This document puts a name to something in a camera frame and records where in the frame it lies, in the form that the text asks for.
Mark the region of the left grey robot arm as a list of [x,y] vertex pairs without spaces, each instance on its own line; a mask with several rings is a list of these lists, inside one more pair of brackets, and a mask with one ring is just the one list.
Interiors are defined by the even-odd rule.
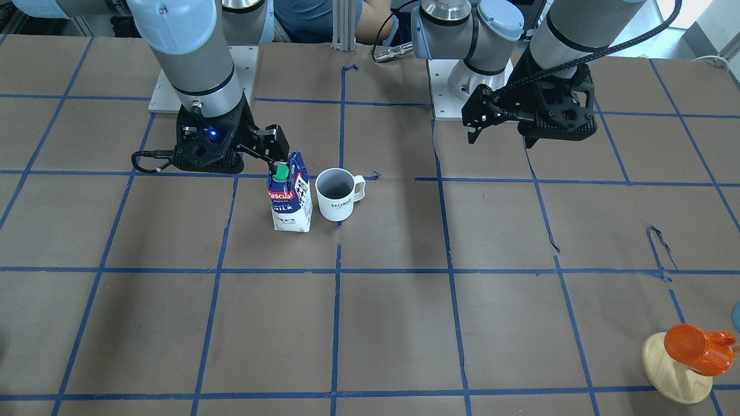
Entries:
[[594,82],[587,58],[609,47],[642,1],[554,1],[509,75],[525,34],[521,10],[508,1],[422,1],[410,14],[417,58],[454,59],[452,87],[473,144],[483,129],[518,123],[527,148],[539,139],[585,140],[597,132]]

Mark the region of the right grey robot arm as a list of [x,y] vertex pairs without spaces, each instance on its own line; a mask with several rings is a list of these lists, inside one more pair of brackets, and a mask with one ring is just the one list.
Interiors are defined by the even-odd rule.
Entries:
[[254,122],[230,48],[274,39],[271,1],[16,1],[32,17],[131,16],[180,101],[173,150],[132,154],[196,173],[241,173],[242,155],[266,161],[270,174],[288,161],[277,124]]

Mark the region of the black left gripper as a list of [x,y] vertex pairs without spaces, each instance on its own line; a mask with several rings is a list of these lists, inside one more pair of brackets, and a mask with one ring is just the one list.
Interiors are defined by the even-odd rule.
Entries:
[[525,148],[544,136],[579,134],[579,66],[542,68],[526,50],[507,84],[497,90],[479,84],[461,109],[468,144],[481,132],[505,121],[518,123]]

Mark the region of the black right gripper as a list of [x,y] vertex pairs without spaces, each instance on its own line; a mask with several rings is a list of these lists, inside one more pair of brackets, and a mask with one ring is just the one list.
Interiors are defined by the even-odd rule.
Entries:
[[289,158],[289,144],[280,125],[258,129],[246,98],[227,113],[200,115],[200,164],[241,165],[242,154],[266,161],[270,174]]

